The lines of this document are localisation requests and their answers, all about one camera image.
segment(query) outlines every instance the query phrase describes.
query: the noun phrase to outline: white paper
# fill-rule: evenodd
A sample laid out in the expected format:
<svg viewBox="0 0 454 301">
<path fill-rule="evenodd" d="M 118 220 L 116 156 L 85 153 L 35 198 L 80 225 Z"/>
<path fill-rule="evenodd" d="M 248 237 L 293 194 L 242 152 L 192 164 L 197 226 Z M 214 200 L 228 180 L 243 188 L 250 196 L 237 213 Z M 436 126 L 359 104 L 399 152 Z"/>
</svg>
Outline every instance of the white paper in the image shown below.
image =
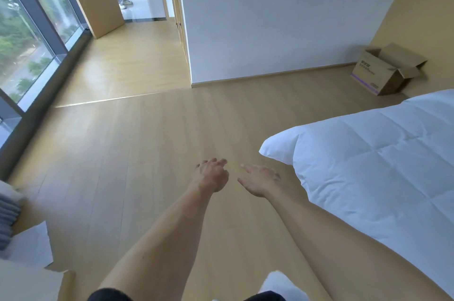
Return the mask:
<svg viewBox="0 0 454 301">
<path fill-rule="evenodd" d="M 11 239 L 0 257 L 32 267 L 45 268 L 54 261 L 46 221 L 19 233 Z"/>
</svg>

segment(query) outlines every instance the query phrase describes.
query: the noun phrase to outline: purple stripe on box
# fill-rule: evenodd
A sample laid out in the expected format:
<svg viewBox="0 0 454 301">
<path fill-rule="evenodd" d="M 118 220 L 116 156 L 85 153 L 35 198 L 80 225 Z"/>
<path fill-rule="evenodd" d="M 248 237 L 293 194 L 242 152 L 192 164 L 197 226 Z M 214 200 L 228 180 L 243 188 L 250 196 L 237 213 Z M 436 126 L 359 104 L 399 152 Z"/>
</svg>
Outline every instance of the purple stripe on box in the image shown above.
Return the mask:
<svg viewBox="0 0 454 301">
<path fill-rule="evenodd" d="M 377 93 L 378 94 L 378 91 L 373 88 L 371 85 L 367 84 L 366 82 L 364 82 L 363 80 L 361 80 L 360 78 L 358 78 L 355 74 L 352 74 L 351 76 L 353 76 L 356 80 L 358 80 L 360 83 L 362 83 L 364 86 L 366 86 L 368 89 L 370 89 L 372 92 L 374 93 Z"/>
</svg>

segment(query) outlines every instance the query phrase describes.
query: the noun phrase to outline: black sleeve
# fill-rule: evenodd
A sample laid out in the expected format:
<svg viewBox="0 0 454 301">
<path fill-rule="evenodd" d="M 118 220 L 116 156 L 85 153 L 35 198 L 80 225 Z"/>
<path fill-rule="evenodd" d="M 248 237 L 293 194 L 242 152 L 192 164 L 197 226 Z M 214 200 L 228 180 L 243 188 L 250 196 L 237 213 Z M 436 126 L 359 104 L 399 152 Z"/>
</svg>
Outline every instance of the black sleeve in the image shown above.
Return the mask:
<svg viewBox="0 0 454 301">
<path fill-rule="evenodd" d="M 95 291 L 87 301 L 133 301 L 125 293 L 114 288 L 104 288 Z"/>
<path fill-rule="evenodd" d="M 263 292 L 251 296 L 245 301 L 286 301 L 286 300 L 275 292 Z"/>
</svg>

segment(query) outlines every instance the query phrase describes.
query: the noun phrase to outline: forearm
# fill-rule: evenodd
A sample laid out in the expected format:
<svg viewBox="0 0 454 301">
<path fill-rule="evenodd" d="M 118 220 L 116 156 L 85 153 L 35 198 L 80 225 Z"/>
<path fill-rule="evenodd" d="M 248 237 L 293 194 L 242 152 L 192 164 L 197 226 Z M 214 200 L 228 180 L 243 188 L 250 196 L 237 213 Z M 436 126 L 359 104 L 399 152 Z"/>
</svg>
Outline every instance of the forearm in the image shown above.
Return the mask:
<svg viewBox="0 0 454 301">
<path fill-rule="evenodd" d="M 126 253 L 101 284 L 134 301 L 179 301 L 194 264 L 211 192 L 188 191 Z"/>
<path fill-rule="evenodd" d="M 404 258 L 309 203 L 298 190 L 279 186 L 266 198 L 334 300 L 450 300 Z"/>
</svg>

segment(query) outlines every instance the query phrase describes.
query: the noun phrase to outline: wooden floor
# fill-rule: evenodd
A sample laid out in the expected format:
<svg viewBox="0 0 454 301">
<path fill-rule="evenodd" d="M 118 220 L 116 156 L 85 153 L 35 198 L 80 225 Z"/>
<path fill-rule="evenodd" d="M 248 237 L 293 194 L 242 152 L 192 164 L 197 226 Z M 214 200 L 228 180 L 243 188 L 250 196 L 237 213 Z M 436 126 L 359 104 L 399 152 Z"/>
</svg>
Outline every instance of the wooden floor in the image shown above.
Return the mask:
<svg viewBox="0 0 454 301">
<path fill-rule="evenodd" d="M 273 270 L 312 301 L 330 300 L 274 209 L 236 176 L 240 163 L 266 164 L 303 192 L 292 167 L 259 155 L 267 137 L 404 99 L 371 95 L 349 77 L 351 69 L 52 109 L 9 180 L 30 199 L 14 230 L 47 221 L 49 268 L 75 270 L 74 300 L 83 301 L 184 192 L 196 163 L 227 158 L 231 180 L 208 207 L 183 300 L 243 300 Z"/>
<path fill-rule="evenodd" d="M 175 22 L 129 23 L 90 42 L 55 106 L 190 86 Z"/>
</svg>

